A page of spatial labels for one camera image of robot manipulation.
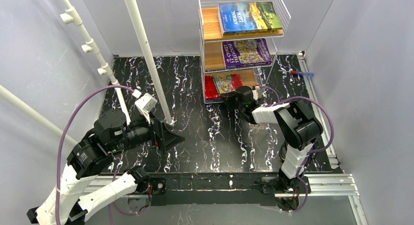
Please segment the red treehouse book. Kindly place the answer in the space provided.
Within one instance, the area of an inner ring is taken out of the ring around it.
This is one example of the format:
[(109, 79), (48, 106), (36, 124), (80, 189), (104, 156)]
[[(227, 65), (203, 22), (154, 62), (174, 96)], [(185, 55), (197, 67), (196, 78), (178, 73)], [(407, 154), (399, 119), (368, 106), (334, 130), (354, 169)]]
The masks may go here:
[(233, 92), (243, 85), (240, 74), (205, 76), (205, 96), (207, 101), (221, 99), (221, 94)]

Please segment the purple 52-storey treehouse book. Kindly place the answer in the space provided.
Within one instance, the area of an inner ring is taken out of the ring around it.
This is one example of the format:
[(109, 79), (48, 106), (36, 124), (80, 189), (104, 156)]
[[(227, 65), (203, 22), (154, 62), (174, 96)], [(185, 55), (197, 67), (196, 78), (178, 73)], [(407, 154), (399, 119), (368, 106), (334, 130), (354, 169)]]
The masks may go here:
[(265, 38), (223, 41), (221, 43), (225, 69), (239, 69), (272, 64)]

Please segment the white wire wooden shelf rack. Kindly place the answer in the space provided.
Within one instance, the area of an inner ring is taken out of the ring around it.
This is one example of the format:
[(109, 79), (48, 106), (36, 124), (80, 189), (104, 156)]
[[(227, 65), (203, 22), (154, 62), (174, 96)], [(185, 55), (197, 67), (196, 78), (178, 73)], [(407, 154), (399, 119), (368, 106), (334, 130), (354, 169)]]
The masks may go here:
[(283, 0), (198, 0), (206, 104), (239, 85), (261, 85), (291, 20)]

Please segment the orange 130-storey treehouse book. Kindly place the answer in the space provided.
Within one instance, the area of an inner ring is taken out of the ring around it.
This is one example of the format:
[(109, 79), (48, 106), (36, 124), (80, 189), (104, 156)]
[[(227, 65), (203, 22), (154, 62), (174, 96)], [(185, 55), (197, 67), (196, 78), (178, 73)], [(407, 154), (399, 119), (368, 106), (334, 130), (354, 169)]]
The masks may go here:
[(257, 36), (280, 36), (284, 32), (282, 29), (270, 30), (270, 31), (249, 31), (238, 33), (223, 33), (222, 38), (234, 38), (234, 37), (257, 37)]

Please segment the blue animal farm book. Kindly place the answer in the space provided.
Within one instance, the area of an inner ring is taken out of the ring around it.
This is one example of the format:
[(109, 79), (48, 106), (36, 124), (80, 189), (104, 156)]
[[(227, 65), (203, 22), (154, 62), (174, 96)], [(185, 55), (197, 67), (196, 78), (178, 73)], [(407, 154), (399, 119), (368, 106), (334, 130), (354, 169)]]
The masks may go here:
[(218, 17), (222, 33), (283, 29), (271, 1), (220, 3)]

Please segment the blue 91-storey treehouse book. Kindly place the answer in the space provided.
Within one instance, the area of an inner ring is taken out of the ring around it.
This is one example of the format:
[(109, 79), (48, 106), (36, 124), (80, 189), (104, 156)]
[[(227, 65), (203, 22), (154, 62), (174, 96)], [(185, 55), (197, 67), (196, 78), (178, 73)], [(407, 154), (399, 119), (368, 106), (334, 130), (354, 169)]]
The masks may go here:
[(204, 101), (205, 104), (221, 103), (221, 102), (223, 102), (222, 99), (214, 99), (214, 100), (205, 100)]

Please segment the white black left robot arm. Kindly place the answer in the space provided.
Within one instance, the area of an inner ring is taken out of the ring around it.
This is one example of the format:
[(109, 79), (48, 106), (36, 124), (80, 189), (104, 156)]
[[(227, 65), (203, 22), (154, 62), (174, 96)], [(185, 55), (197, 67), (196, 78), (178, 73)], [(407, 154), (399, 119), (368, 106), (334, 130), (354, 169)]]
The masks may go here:
[(54, 189), (41, 206), (28, 210), (29, 221), (38, 225), (83, 225), (121, 196), (150, 195), (154, 186), (141, 166), (126, 170), (118, 179), (92, 193), (85, 194), (84, 190), (113, 163), (114, 155), (147, 142), (165, 153), (184, 140), (153, 114), (140, 115), (127, 125), (121, 110), (106, 111), (69, 153), (60, 188)]

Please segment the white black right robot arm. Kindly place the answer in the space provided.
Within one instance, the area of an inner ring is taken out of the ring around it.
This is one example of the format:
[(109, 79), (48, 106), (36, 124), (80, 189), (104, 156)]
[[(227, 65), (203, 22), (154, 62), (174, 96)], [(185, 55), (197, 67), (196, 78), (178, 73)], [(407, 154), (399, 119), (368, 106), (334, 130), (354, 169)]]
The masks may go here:
[(315, 101), (307, 97), (292, 97), (275, 104), (259, 104), (258, 92), (248, 86), (222, 93), (229, 109), (238, 110), (241, 118), (250, 124), (278, 124), (284, 136), (287, 152), (279, 170), (279, 180), (288, 183), (297, 178), (323, 126), (307, 106)]

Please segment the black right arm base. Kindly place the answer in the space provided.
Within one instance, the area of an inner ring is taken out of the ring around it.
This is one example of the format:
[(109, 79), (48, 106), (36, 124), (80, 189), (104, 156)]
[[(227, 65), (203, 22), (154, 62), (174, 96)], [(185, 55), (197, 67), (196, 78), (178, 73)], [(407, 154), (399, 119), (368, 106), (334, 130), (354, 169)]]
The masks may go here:
[(265, 195), (274, 195), (276, 206), (283, 212), (293, 213), (303, 207), (300, 196), (307, 197), (311, 193), (310, 183), (304, 174), (287, 178), (282, 172), (278, 176), (258, 178), (252, 185)]

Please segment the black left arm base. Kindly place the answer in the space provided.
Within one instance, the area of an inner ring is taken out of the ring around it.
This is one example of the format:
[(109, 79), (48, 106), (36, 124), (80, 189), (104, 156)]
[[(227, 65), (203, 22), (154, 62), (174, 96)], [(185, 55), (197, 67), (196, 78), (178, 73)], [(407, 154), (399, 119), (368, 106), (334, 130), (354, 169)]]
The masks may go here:
[(163, 195), (166, 192), (165, 178), (153, 178), (145, 172), (127, 171), (111, 184), (119, 197), (128, 194)]

